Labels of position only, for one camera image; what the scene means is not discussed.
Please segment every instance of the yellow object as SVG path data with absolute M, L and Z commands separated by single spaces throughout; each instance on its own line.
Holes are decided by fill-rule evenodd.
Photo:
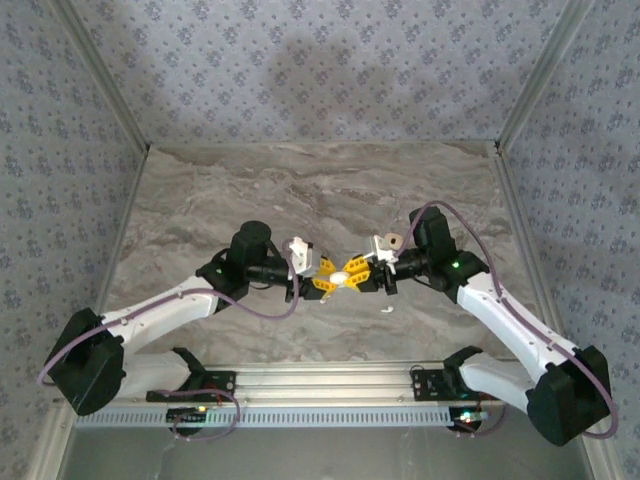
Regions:
M 328 282 L 327 280 L 321 280 L 319 278 L 312 278 L 311 282 L 313 283 L 313 286 L 316 287 L 318 290 L 324 290 L 324 295 L 322 296 L 323 300 L 327 298 L 329 295 L 331 295 L 331 293 L 336 288 L 338 288 L 336 284 Z
M 336 267 L 333 265 L 331 260 L 329 260 L 326 257 L 322 257 L 320 259 L 320 269 L 318 270 L 318 273 L 316 273 L 316 275 L 319 275 L 321 277 L 326 277 L 328 275 L 331 275 L 335 271 L 336 271 Z
M 367 259 L 364 257 L 355 257 L 349 260 L 345 266 L 342 268 L 343 272 L 350 273 L 354 275 L 356 273 L 368 272 L 369 264 L 367 263 Z
M 359 292 L 358 284 L 366 282 L 371 275 L 369 269 L 369 263 L 364 257 L 356 257 L 349 260 L 344 268 L 343 272 L 349 273 L 351 276 L 344 281 L 344 285 Z
M 368 270 L 366 272 L 356 273 L 355 275 L 351 275 L 347 278 L 344 281 L 344 285 L 359 292 L 360 289 L 358 288 L 358 285 L 369 280 L 370 275 L 371 272 Z

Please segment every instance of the black bracket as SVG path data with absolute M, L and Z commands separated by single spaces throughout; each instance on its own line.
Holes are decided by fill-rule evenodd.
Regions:
M 411 388 L 416 402 L 457 401 L 476 402 L 480 393 L 460 391 L 450 387 L 444 370 L 425 370 L 418 366 L 411 369 Z
M 173 351 L 180 355 L 187 362 L 187 366 L 191 371 L 191 375 L 186 382 L 178 389 L 178 392 L 189 390 L 204 390 L 215 388 L 225 393 L 233 395 L 236 391 L 236 372 L 231 370 L 207 370 L 196 359 L 196 357 L 186 348 L 174 348 Z M 213 393 L 199 393 L 188 397 L 182 396 L 165 396 L 158 392 L 147 392 L 147 402 L 150 403 L 230 403 L 231 400 Z

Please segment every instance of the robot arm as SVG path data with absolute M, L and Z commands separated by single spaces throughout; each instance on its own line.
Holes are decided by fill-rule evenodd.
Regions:
M 250 282 L 284 285 L 292 295 L 295 284 L 315 273 L 320 257 L 311 244 L 297 237 L 287 242 L 285 249 L 290 259 L 283 258 L 273 246 L 267 225 L 246 222 L 228 249 L 180 285 L 102 316 L 88 308 L 76 312 L 43 372 L 79 415 L 93 413 L 118 397 L 183 387 L 196 390 L 212 383 L 185 349 L 162 355 L 136 352 L 182 325 L 237 302 L 248 293 Z
M 53 363 L 49 375 L 80 415 L 93 413 L 116 397 L 197 390 L 212 379 L 185 349 L 162 355 L 134 353 L 171 330 L 236 304 L 247 295 L 250 282 L 286 287 L 286 301 L 320 300 L 338 288 L 331 279 L 359 292 L 384 288 L 392 295 L 398 292 L 397 282 L 424 276 L 430 288 L 482 321 L 520 361 L 500 362 L 467 347 L 444 361 L 449 389 L 461 395 L 484 392 L 515 406 L 556 445 L 606 417 L 610 411 L 603 396 L 570 361 L 584 365 L 610 393 L 604 356 L 594 347 L 579 350 L 502 286 L 498 294 L 489 267 L 473 253 L 456 248 L 437 208 L 426 209 L 419 220 L 417 214 L 416 210 L 410 215 L 416 225 L 415 248 L 396 255 L 384 239 L 374 236 L 369 252 L 351 259 L 343 272 L 335 272 L 328 259 L 299 238 L 286 244 L 288 262 L 273 246 L 267 225 L 247 222 L 228 249 L 171 290 L 103 316 L 90 309 L 74 314 L 49 356 L 48 363 Z M 88 332 L 96 333 L 78 342 Z M 72 343 L 68 353 L 52 361 Z
M 417 213 L 410 215 L 412 222 Z M 478 318 L 520 361 L 514 365 L 497 361 L 476 347 L 462 349 L 444 361 L 453 390 L 484 392 L 515 406 L 555 445 L 564 445 L 610 413 L 615 415 L 596 385 L 601 384 L 610 398 L 607 361 L 601 352 L 593 346 L 578 349 L 502 285 L 497 288 L 497 279 L 484 262 L 456 248 L 446 217 L 437 207 L 426 209 L 414 223 L 416 248 L 398 256 L 391 257 L 389 245 L 380 242 L 380 237 L 370 242 L 369 283 L 393 294 L 398 281 L 425 276 L 432 289 Z

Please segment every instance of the patterned wallpaper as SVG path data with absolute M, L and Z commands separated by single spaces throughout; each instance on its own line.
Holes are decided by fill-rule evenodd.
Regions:
M 607 355 L 640 478 L 640 4 L 597 2 L 509 152 L 571 337 Z
M 0 2 L 0 479 L 25 473 L 35 375 L 95 303 L 139 158 L 45 2 Z
M 491 139 L 565 0 L 81 0 L 149 143 Z

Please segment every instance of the gray marble board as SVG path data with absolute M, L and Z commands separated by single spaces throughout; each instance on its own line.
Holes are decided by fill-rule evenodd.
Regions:
M 242 222 L 268 223 L 276 245 L 312 241 L 336 266 L 363 250 L 364 237 L 405 234 L 408 214 L 446 200 L 477 229 L 503 283 L 528 308 L 533 296 L 484 143 L 323 143 L 152 148 L 135 197 L 107 309 L 158 294 L 228 246 Z M 479 254 L 450 218 L 458 245 Z M 189 348 L 203 363 L 442 359 L 473 344 L 508 350 L 443 294 L 412 281 L 400 293 L 337 291 L 301 302 L 280 322 L 238 309 L 192 322 L 145 348 Z M 279 288 L 242 301 L 284 312 Z M 393 306 L 391 313 L 381 310 Z

